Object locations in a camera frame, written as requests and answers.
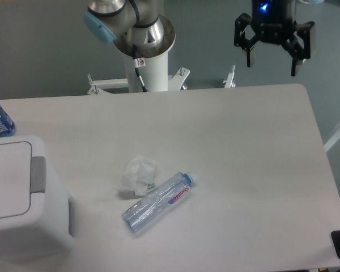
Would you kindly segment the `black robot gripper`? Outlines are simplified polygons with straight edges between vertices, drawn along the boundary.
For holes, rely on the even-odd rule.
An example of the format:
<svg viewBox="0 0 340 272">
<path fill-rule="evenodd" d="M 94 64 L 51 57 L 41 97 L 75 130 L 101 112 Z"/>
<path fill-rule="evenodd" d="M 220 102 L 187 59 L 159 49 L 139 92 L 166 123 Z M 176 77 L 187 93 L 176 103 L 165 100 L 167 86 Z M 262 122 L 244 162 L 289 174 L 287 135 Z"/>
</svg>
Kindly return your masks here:
<svg viewBox="0 0 340 272">
<path fill-rule="evenodd" d="M 246 65 L 255 61 L 255 44 L 281 44 L 291 56 L 291 76 L 295 77 L 299 66 L 310 59 L 316 51 L 316 23 L 295 22 L 295 1 L 252 1 L 252 17 L 242 13 L 235 20 L 234 45 L 246 53 Z M 246 37 L 245 30 L 250 26 L 254 35 Z"/>
</svg>

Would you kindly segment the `silver robot arm blue cap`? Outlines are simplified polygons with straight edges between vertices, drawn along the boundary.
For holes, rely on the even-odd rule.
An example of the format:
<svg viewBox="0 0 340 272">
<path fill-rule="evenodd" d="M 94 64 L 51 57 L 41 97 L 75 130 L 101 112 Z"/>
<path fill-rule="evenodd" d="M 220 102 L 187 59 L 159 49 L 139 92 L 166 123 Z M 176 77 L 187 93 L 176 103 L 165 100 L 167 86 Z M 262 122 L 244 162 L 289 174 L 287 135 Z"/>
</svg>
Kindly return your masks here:
<svg viewBox="0 0 340 272">
<path fill-rule="evenodd" d="M 88 1 L 83 20 L 102 42 L 130 35 L 131 29 L 163 28 L 157 1 Z M 280 45 L 292 57 L 291 75 L 311 58 L 316 47 L 315 23 L 298 24 L 294 1 L 252 1 L 252 15 L 235 20 L 234 45 L 241 48 L 251 67 L 257 42 Z"/>
</svg>

